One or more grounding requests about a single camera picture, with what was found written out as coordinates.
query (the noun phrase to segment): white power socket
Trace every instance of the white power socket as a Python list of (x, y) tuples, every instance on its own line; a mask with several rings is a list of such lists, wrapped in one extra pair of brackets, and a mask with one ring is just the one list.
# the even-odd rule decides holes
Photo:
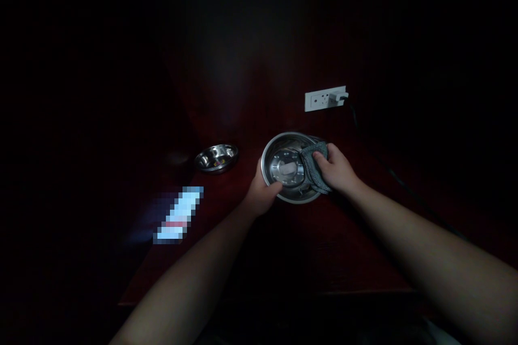
[(333, 101), (330, 99), (331, 94), (345, 93), (345, 86), (339, 86), (331, 89), (324, 89), (316, 92), (306, 93), (304, 111), (318, 111), (336, 106), (342, 106), (344, 101)]

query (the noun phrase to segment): right hand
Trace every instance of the right hand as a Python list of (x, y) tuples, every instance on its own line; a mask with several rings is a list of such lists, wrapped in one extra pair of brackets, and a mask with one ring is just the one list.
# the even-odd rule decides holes
[(328, 153), (329, 160), (326, 160), (320, 152), (313, 153), (313, 158), (322, 171), (324, 181), (342, 194), (356, 190), (361, 181), (344, 154), (333, 143), (328, 143)]

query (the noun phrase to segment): black cable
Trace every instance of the black cable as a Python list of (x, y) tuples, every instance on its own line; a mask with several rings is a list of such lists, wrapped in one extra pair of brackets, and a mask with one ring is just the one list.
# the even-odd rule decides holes
[[(362, 133), (360, 132), (360, 129), (358, 128), (358, 120), (356, 119), (356, 111), (355, 108), (352, 106), (351, 103), (349, 103), (349, 107), (352, 111), (352, 118), (355, 121), (355, 127), (356, 131), (358, 132), (358, 135), (360, 138), (362, 137)], [(382, 164), (383, 167), (387, 169), (387, 171), (392, 175), (392, 177), (401, 185), (403, 188), (412, 196), (414, 199), (430, 214), (432, 215), (444, 228), (449, 230), (451, 233), (456, 234), (461, 239), (464, 239), (465, 241), (469, 241), (466, 236), (464, 236), (462, 233), (460, 233), (457, 229), (452, 227), (449, 223), (444, 221), (427, 203), (424, 199), (422, 199), (417, 193), (415, 193), (411, 188), (408, 187), (408, 185), (401, 180), (397, 176), (397, 174), (392, 170), (375, 152), (373, 152), (367, 145), (366, 142), (364, 142), (365, 146), (369, 150), (369, 152), (376, 158), (376, 160)]]

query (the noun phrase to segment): stainless steel bowl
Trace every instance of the stainless steel bowl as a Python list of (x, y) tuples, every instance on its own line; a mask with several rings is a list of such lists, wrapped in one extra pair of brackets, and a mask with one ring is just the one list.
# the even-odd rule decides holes
[(231, 144), (218, 144), (209, 147), (198, 154), (194, 165), (207, 174), (221, 174), (235, 165), (239, 150)]
[[(284, 132), (275, 136), (266, 145), (261, 157), (261, 172), (266, 184), (279, 181), (284, 186), (277, 195), (292, 204), (304, 204), (316, 199), (320, 193), (304, 183), (304, 166), (299, 152), (302, 148), (316, 144), (311, 136), (299, 132)], [(296, 170), (283, 174), (281, 166), (296, 164)]]

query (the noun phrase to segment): gray cloth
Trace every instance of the gray cloth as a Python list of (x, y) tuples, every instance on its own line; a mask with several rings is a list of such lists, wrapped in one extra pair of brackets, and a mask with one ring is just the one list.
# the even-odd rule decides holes
[(329, 194), (332, 190), (325, 184), (322, 179), (322, 172), (315, 159), (313, 159), (313, 153), (315, 151), (320, 152), (326, 159), (328, 158), (328, 148), (325, 142), (320, 142), (302, 149), (300, 155), (302, 164), (304, 165), (304, 183), (309, 183), (314, 191)]

